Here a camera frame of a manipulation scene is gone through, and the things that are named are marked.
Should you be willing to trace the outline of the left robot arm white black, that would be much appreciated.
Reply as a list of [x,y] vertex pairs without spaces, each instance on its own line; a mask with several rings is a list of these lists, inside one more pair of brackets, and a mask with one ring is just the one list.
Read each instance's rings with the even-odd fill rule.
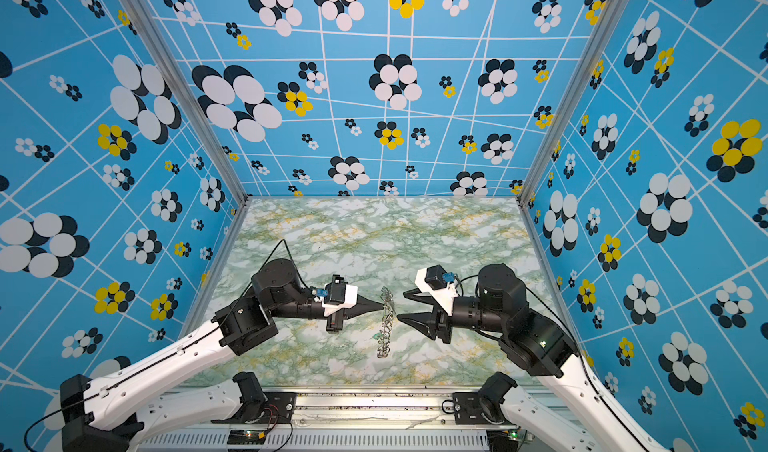
[[290,259],[266,262],[243,295],[177,342],[97,378],[76,375],[60,386],[65,451],[133,451],[146,439],[203,422],[248,423],[278,415],[252,372],[198,392],[174,392],[187,379],[261,345],[279,318],[323,320],[329,333],[383,306],[335,275],[321,288],[302,282]]

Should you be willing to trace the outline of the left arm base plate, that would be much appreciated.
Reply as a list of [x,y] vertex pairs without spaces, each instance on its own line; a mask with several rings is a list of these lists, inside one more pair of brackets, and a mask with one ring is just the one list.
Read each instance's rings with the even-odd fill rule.
[[226,419],[212,420],[217,424],[288,424],[292,419],[298,394],[278,391],[265,392],[261,398],[246,394],[237,402],[235,413]]

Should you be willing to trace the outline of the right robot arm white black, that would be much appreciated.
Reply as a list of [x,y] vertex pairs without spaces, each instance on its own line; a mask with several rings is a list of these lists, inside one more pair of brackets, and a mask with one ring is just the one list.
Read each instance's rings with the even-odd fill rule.
[[555,451],[661,451],[654,439],[598,381],[570,331],[530,307],[529,288],[505,264],[482,267],[472,295],[442,266],[417,271],[407,300],[431,311],[399,315],[427,338],[450,343],[454,329],[495,342],[519,369],[537,379],[575,416],[569,421],[502,372],[478,390],[481,414],[492,424],[515,424]]

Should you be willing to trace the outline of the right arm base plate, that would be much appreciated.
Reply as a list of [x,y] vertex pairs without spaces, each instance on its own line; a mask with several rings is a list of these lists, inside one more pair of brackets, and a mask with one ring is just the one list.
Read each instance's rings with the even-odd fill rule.
[[516,426],[516,423],[506,419],[491,419],[483,411],[477,392],[455,392],[450,401],[453,403],[453,417],[457,425]]

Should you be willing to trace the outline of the metal keyring disc with rings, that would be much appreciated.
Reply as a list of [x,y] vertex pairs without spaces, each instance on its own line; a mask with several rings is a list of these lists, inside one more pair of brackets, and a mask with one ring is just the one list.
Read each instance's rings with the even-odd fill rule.
[[390,354],[391,333],[394,320],[396,318],[393,294],[387,287],[381,289],[380,298],[382,299],[382,319],[381,327],[376,335],[377,357],[379,359],[387,358]]

